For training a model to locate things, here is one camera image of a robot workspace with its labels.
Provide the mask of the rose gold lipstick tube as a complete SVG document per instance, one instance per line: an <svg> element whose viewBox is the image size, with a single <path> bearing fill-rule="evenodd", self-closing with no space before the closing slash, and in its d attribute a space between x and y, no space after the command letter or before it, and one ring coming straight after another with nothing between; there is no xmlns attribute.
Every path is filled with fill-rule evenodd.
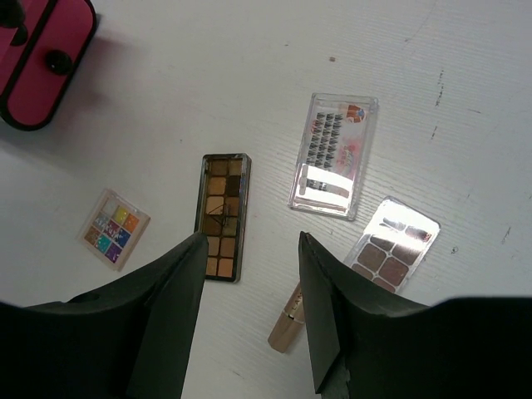
<svg viewBox="0 0 532 399"><path fill-rule="evenodd" d="M268 336L268 344L275 351L285 353L301 332L304 324L303 293L298 283Z"/></svg>

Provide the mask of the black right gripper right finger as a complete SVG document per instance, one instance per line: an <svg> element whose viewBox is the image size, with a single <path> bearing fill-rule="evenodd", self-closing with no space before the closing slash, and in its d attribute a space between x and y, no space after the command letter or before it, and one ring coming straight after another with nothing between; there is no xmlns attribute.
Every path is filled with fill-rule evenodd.
<svg viewBox="0 0 532 399"><path fill-rule="evenodd" d="M323 398L528 398L531 301L426 306L351 270L311 234L298 242L315 392Z"/></svg>

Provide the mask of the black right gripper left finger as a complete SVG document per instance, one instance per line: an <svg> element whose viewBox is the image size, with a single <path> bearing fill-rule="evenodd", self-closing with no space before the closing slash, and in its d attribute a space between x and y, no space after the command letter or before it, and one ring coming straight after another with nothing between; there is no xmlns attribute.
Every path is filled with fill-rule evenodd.
<svg viewBox="0 0 532 399"><path fill-rule="evenodd" d="M207 264L205 235L67 302L1 306L4 398L178 398Z"/></svg>

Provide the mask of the clear false eyelash box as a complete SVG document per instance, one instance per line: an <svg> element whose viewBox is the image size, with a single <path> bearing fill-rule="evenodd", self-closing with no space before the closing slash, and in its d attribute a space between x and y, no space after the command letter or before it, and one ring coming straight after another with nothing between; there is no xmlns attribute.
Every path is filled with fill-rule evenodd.
<svg viewBox="0 0 532 399"><path fill-rule="evenodd" d="M378 110L378 99L372 96L312 94L290 209L355 219Z"/></svg>

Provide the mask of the mirrored pink eyeshadow palette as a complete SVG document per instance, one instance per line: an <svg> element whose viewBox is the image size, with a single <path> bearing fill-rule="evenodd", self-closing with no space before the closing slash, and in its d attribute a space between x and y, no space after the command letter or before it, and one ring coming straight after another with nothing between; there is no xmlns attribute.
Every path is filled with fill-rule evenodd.
<svg viewBox="0 0 532 399"><path fill-rule="evenodd" d="M344 263L379 287L398 294L440 231L437 221L388 196L377 207Z"/></svg>

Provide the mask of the pink black makeup drawer organizer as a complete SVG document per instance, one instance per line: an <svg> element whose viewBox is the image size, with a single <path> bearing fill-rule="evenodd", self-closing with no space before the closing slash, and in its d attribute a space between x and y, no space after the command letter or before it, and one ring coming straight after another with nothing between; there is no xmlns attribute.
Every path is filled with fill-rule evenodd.
<svg viewBox="0 0 532 399"><path fill-rule="evenodd" d="M98 28L90 1L1 2L1 120L48 125Z"/></svg>

